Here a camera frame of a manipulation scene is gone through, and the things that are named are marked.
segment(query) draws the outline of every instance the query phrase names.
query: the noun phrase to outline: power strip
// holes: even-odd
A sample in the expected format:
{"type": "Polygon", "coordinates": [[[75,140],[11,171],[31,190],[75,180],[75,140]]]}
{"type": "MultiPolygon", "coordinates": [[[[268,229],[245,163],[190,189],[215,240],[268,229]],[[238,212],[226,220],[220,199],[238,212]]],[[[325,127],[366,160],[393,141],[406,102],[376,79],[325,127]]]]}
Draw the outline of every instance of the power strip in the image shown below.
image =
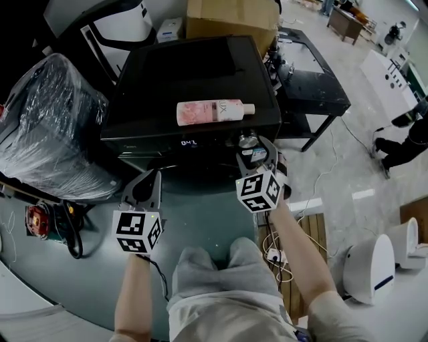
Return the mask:
{"type": "MultiPolygon", "coordinates": [[[[280,254],[278,253],[278,251],[276,249],[271,248],[267,252],[266,259],[269,261],[278,262],[278,261],[280,261],[280,254]]],[[[286,254],[284,253],[283,250],[281,250],[281,263],[282,264],[284,264],[284,263],[288,264],[286,254]]]]}

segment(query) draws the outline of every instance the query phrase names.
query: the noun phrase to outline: gray pants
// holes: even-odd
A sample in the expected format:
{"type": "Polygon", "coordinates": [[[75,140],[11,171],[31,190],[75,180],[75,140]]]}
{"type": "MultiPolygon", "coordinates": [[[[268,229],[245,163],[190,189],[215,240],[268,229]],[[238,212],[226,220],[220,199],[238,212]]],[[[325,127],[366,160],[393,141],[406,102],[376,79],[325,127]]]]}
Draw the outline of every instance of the gray pants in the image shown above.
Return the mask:
{"type": "Polygon", "coordinates": [[[173,296],[168,309],[181,299],[222,291],[251,291],[282,298],[274,275],[254,242],[248,238],[235,240],[229,257],[227,267],[219,270],[204,249],[186,248],[173,274],[173,296]]]}

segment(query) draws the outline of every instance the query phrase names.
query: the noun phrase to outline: white box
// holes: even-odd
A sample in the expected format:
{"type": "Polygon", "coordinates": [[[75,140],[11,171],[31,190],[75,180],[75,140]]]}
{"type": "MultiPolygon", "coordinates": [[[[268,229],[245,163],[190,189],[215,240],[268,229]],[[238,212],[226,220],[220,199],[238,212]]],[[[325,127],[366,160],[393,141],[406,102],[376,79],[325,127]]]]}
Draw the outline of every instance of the white box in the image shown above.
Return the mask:
{"type": "Polygon", "coordinates": [[[238,200],[252,213],[275,209],[280,190],[270,170],[236,181],[238,200]]]}
{"type": "Polygon", "coordinates": [[[166,19],[158,30],[157,39],[159,43],[178,40],[182,38],[183,19],[166,19]]]}
{"type": "Polygon", "coordinates": [[[124,252],[149,255],[162,234],[158,212],[113,212],[113,235],[124,252]]]}

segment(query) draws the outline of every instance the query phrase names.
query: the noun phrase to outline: plastic wrap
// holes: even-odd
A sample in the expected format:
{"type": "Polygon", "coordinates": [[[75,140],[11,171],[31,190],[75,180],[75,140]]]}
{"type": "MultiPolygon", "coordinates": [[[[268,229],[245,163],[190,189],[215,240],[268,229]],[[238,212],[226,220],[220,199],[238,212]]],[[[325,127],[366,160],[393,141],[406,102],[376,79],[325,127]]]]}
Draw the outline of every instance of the plastic wrap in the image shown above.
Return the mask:
{"type": "Polygon", "coordinates": [[[111,196],[120,179],[91,159],[106,106],[67,58],[48,56],[18,81],[5,104],[0,172],[67,200],[111,196]]]}

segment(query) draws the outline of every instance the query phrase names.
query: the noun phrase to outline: concrete floor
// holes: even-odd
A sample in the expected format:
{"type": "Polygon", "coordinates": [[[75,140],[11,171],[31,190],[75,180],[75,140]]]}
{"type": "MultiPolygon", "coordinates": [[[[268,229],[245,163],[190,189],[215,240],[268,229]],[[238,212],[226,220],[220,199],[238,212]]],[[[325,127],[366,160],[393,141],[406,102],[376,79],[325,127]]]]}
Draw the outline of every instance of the concrete floor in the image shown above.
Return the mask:
{"type": "MultiPolygon", "coordinates": [[[[288,23],[297,19],[291,25],[285,22],[284,26],[301,29],[335,73],[351,102],[343,119],[354,135],[370,149],[373,132],[391,124],[360,70],[368,52],[377,47],[361,36],[355,46],[352,46],[350,38],[342,42],[341,37],[327,28],[327,17],[300,4],[283,1],[282,13],[282,18],[288,23]]],[[[309,116],[308,119],[312,129],[319,126],[319,118],[309,116]]],[[[399,224],[400,205],[428,194],[428,153],[392,168],[392,178],[385,180],[378,164],[349,134],[340,118],[333,122],[331,130],[338,163],[330,174],[320,178],[315,196],[317,177],[329,171],[336,161],[330,129],[304,153],[296,151],[295,147],[303,146],[305,140],[280,140],[277,145],[289,161],[292,208],[304,208],[308,199],[313,198],[309,207],[314,207],[306,212],[324,213],[328,250],[336,255],[329,260],[329,265],[339,282],[342,258],[348,247],[373,237],[369,230],[378,234],[399,224]]],[[[408,129],[388,128],[378,136],[401,142],[407,132],[408,129]]]]}

